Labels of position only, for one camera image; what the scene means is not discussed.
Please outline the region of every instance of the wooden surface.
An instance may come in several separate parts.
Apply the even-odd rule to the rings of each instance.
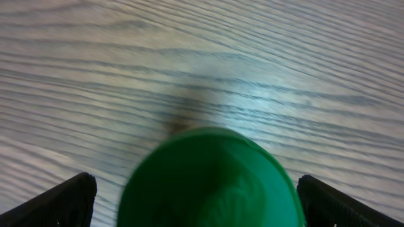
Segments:
[[[0,212],[95,175],[92,226],[175,131],[218,125],[404,221],[402,0],[0,1]]]

